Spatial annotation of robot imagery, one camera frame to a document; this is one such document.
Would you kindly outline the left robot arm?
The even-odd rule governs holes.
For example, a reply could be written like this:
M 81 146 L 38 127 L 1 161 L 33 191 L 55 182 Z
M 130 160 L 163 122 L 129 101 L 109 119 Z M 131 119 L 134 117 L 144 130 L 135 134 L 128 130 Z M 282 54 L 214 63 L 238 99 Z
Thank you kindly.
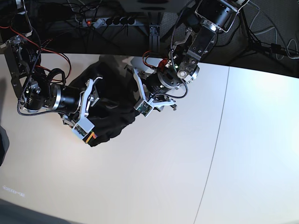
M 246 0 L 201 0 L 194 10 L 198 31 L 187 27 L 184 39 L 175 41 L 174 27 L 168 56 L 163 57 L 158 65 L 147 63 L 153 52 L 145 52 L 142 62 L 153 73 L 133 68 L 140 95 L 135 110 L 146 117 L 153 110 L 161 111 L 164 106 L 176 109 L 178 97 L 170 95 L 169 91 L 183 86 L 185 92 L 180 98 L 187 96 L 187 86 L 197 78 L 200 70 L 198 62 L 212 49 L 217 31 L 228 32 L 247 3 Z

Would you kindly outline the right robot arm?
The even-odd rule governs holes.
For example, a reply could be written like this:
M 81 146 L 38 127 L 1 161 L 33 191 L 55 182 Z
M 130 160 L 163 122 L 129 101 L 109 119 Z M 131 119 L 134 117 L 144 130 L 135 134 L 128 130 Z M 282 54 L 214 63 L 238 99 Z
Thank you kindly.
M 43 67 L 41 54 L 52 52 L 47 48 L 51 40 L 40 39 L 22 0 L 0 2 L 0 36 L 20 115 L 57 113 L 71 128 L 93 128 L 87 117 L 99 99 L 96 83 L 102 75 L 88 78 L 82 87 L 72 87 L 67 85 L 69 72 Z

